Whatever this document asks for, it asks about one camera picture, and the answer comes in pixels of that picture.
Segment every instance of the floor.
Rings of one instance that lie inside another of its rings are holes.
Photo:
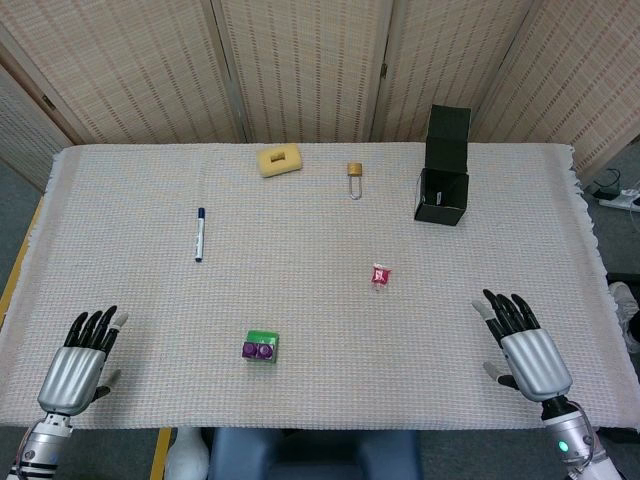
[[[640,143],[627,147],[611,166],[622,172],[622,186],[631,187],[640,179]],[[600,181],[607,179],[603,174]],[[7,280],[39,198],[33,187],[0,163],[0,287]],[[629,212],[601,207],[589,194],[585,200],[607,270],[640,274],[640,231],[634,229]],[[640,228],[640,214],[636,221]],[[640,358],[632,360],[640,371]],[[0,472],[3,468],[8,471],[23,432],[21,428],[0,428]],[[148,478],[156,434],[155,430],[77,431],[56,479]],[[603,431],[601,436],[626,477],[640,478],[640,437],[623,430]],[[542,430],[423,432],[422,461],[428,479],[560,480],[564,476]]]

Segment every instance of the yellow table edge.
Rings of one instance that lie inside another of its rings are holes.
[[[29,236],[31,235],[31,231],[33,230],[33,227],[35,226],[36,221],[40,216],[41,207],[42,197],[40,198],[40,202],[38,202],[38,206],[36,207],[36,211],[34,212],[33,217],[31,217],[29,229],[27,230],[27,234],[24,236],[24,240],[22,241],[22,245],[20,246],[20,250],[18,251],[18,256],[16,257],[16,261],[13,263],[11,273],[9,274],[9,278],[7,279],[7,284],[4,287],[2,297],[0,298],[0,329],[4,324],[4,317],[7,314],[7,310],[9,310],[11,297],[13,296],[13,292],[15,291],[16,285],[18,284],[18,277],[20,276],[22,261],[24,260],[24,256],[27,253],[27,249],[29,248]],[[158,432],[156,452],[153,455],[153,464],[151,465],[151,474],[149,475],[150,480],[162,480],[162,478],[164,477],[164,461],[167,458],[170,438],[171,429],[161,428]]]

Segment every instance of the purple object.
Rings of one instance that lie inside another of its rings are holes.
[[[256,355],[257,358],[269,359],[272,357],[272,355],[273,347],[271,347],[271,345],[261,344],[258,347],[258,354]]]
[[[255,343],[244,342],[242,346],[242,356],[244,358],[253,358],[258,353],[258,346]]]

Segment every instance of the open box lid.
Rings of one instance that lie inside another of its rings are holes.
[[[425,167],[467,173],[467,142],[471,109],[431,106]]]

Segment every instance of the robotic hand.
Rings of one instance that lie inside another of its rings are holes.
[[[128,318],[126,313],[122,314],[109,325],[116,308],[114,305],[104,314],[97,311],[91,317],[83,312],[73,322],[38,395],[46,416],[25,433],[7,479],[53,478],[60,453],[73,431],[71,417],[84,412],[91,402],[113,388],[120,370],[104,385],[98,386],[98,382],[118,332]]]
[[[481,301],[473,301],[472,305],[498,342],[512,373],[503,374],[485,362],[489,376],[501,385],[520,390],[527,399],[542,403],[542,423],[569,478],[620,480],[584,410],[565,397],[573,380],[555,343],[540,328],[527,302],[518,295],[512,295],[511,301],[489,290],[484,290],[484,295],[493,311]]]

